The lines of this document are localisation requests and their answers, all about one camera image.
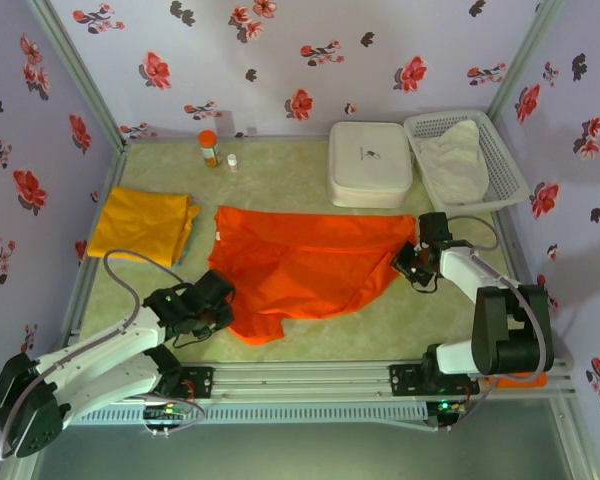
orange cloth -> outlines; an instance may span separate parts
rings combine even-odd
[[[283,318],[355,312],[396,277],[390,265],[407,240],[409,215],[263,213],[219,207],[209,266],[236,287],[230,329],[250,345],[284,337]]]

black bracket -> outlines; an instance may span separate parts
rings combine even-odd
[[[212,367],[182,367],[178,383],[165,393],[167,397],[191,399],[211,398],[213,387]]]
[[[419,363],[389,365],[389,383],[394,397],[480,393],[478,382],[467,375],[439,375],[434,380],[427,377],[424,366]]]

yellow towel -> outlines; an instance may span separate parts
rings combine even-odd
[[[200,212],[190,195],[147,193],[115,187],[102,209],[87,253],[102,258],[113,248],[140,253],[166,267],[185,248],[193,219]],[[112,258],[138,261],[125,254]]]

white towel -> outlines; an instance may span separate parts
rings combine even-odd
[[[441,137],[418,142],[418,159],[444,203],[476,203],[487,193],[489,172],[479,138],[476,123],[464,120]]]

white plastic basket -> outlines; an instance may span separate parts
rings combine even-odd
[[[447,205],[438,196],[435,187],[429,180],[426,166],[420,161],[420,148],[416,139],[439,137],[463,120],[473,120],[478,126],[480,149],[489,172],[489,188],[481,202]],[[522,177],[520,169],[491,120],[483,112],[455,110],[418,115],[407,118],[404,122],[404,129],[416,156],[422,181],[436,211],[446,212],[448,215],[492,212],[529,198],[531,192],[527,182]]]

